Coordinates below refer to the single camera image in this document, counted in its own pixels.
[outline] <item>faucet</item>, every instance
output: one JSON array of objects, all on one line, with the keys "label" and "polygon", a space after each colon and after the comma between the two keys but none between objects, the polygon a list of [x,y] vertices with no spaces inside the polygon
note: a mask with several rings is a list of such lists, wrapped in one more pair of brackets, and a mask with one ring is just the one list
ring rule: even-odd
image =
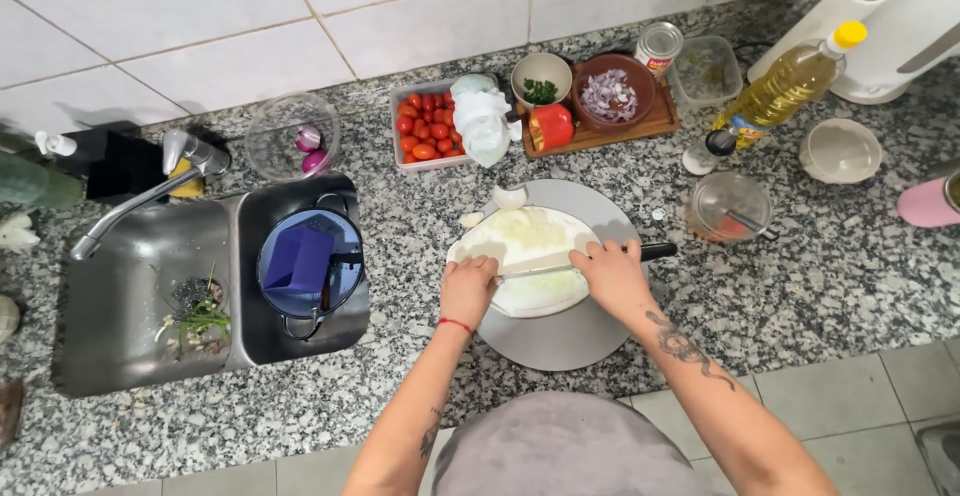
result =
[{"label": "faucet", "polygon": [[187,134],[182,130],[169,130],[163,134],[163,173],[165,175],[173,173],[181,158],[186,158],[193,166],[107,211],[77,241],[77,244],[70,250],[70,257],[80,261],[93,256],[94,251],[100,246],[100,239],[130,212],[157,198],[166,196],[195,179],[222,173],[231,165],[231,156],[227,153],[215,149],[209,143],[200,141],[196,136]]}]

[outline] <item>person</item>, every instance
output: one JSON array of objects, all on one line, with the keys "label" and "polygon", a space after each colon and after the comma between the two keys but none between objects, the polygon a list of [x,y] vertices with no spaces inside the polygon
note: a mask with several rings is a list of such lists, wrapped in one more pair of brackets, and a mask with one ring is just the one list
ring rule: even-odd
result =
[{"label": "person", "polygon": [[[612,240],[572,251],[589,292],[639,339],[739,496],[838,495],[804,445],[657,306],[641,245]],[[498,262],[443,269],[440,323],[373,425],[345,496],[413,495],[440,429],[453,371],[490,306]],[[438,453],[438,496],[711,494],[679,449],[640,412],[611,399],[546,391],[515,398],[456,428]]]}]

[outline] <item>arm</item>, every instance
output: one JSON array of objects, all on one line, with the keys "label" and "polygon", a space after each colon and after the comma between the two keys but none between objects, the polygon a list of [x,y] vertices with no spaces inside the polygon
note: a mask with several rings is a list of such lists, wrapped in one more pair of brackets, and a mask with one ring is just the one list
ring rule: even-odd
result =
[{"label": "arm", "polygon": [[[475,330],[490,306],[498,262],[479,256],[443,269],[439,315]],[[471,333],[447,323],[434,331],[423,353],[373,424],[342,493],[414,495],[420,489],[453,371]]]},{"label": "arm", "polygon": [[690,342],[657,306],[641,269],[641,245],[590,243],[570,261],[590,293],[640,340],[710,453],[741,496],[836,496],[804,445],[763,404]]}]

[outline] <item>red onion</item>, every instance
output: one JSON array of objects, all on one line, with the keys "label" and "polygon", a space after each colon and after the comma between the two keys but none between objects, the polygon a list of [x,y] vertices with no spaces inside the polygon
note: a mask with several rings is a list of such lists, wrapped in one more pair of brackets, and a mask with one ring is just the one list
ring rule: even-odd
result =
[{"label": "red onion", "polygon": [[300,169],[302,169],[304,173],[310,173],[314,168],[319,166],[320,162],[323,162],[326,157],[327,151],[317,149],[306,157],[303,157],[303,164],[300,165]]},{"label": "red onion", "polygon": [[309,153],[319,149],[322,140],[323,137],[320,135],[319,130],[310,125],[300,125],[299,128],[296,129],[294,145],[304,153]]},{"label": "red onion", "polygon": [[637,115],[637,92],[626,84],[627,73],[612,68],[590,76],[580,95],[583,108],[606,121],[623,123]]}]

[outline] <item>double sink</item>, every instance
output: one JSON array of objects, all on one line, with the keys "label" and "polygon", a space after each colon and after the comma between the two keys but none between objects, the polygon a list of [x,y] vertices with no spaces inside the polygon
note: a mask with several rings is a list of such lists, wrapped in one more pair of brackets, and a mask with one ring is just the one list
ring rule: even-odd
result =
[{"label": "double sink", "polygon": [[[308,340],[292,340],[260,292],[260,247],[288,214],[337,202],[359,225],[356,189],[343,175],[261,188],[218,201],[142,208],[121,220],[94,256],[72,261],[62,356],[62,391],[92,396],[336,352],[355,344],[370,320],[366,278]],[[164,289],[176,280],[225,281],[230,344],[219,352],[190,352],[177,360],[168,340],[155,337],[174,309]],[[294,332],[306,328],[291,324]]]}]

